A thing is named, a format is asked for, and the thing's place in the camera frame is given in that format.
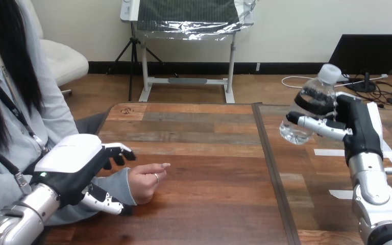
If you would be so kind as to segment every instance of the bottle label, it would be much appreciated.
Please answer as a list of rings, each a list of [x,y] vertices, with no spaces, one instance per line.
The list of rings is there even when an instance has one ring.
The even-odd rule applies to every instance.
[[[310,101],[302,95],[311,97]],[[334,98],[327,96],[315,89],[303,88],[294,99],[296,105],[315,115],[326,115],[334,111]]]

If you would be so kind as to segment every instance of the robotic hand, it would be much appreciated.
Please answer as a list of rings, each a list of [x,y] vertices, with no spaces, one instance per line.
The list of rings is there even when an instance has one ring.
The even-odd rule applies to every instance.
[[[50,217],[67,205],[83,203],[93,210],[130,215],[130,206],[91,183],[103,167],[111,168],[110,157],[124,165],[122,156],[136,160],[131,149],[121,143],[102,144],[95,135],[68,136],[36,164],[30,184],[0,156],[6,167],[12,167],[23,192],[20,201],[0,211],[0,245],[31,244]]]
[[[335,121],[289,112],[288,121],[319,136],[342,140],[351,173],[353,212],[364,244],[392,245],[392,188],[382,159],[382,123],[375,103],[337,93]]]

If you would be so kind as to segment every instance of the white wall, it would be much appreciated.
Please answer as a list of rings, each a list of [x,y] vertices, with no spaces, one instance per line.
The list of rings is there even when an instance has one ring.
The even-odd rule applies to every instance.
[[[122,0],[32,1],[46,39],[89,61],[115,60],[129,40]],[[392,0],[260,0],[255,14],[255,25],[237,35],[237,62],[327,62],[343,33],[392,34]],[[229,61],[229,39],[151,39],[148,46],[164,61]]]

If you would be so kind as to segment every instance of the gray pants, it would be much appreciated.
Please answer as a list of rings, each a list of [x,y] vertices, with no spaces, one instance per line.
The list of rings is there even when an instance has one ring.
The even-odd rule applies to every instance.
[[[79,134],[97,135],[100,132],[100,127],[103,125],[103,122],[106,120],[106,117],[107,112],[104,112],[76,120],[76,128],[79,131]]]

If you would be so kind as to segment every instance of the woman's hand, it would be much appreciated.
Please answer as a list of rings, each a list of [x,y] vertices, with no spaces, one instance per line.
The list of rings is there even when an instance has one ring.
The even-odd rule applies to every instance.
[[[169,166],[170,163],[153,163],[136,166],[129,170],[128,182],[130,191],[137,204],[146,204],[151,201],[158,183],[166,177],[166,169]]]

